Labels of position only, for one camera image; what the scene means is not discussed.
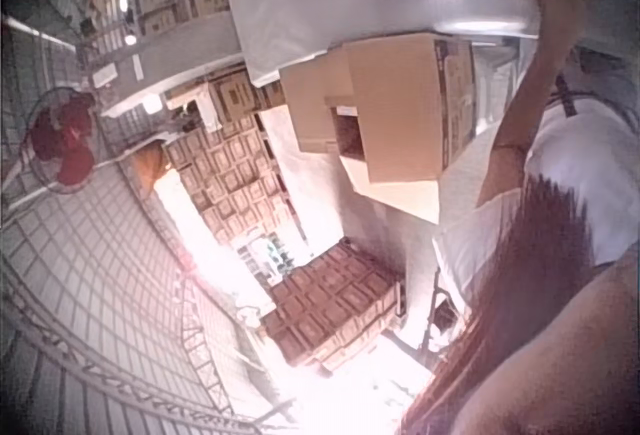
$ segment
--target stacked cardboard box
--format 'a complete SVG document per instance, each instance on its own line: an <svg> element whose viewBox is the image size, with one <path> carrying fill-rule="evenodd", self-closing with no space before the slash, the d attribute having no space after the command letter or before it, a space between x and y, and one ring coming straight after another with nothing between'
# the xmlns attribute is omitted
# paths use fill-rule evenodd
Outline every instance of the stacked cardboard box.
<svg viewBox="0 0 640 435"><path fill-rule="evenodd" d="M362 40L280 76L301 151L337 151L356 192L438 223L438 180L475 134L468 42Z"/></svg>
<svg viewBox="0 0 640 435"><path fill-rule="evenodd" d="M271 289L276 309L261 322L290 365L333 372L399 318L400 279L340 241Z"/></svg>

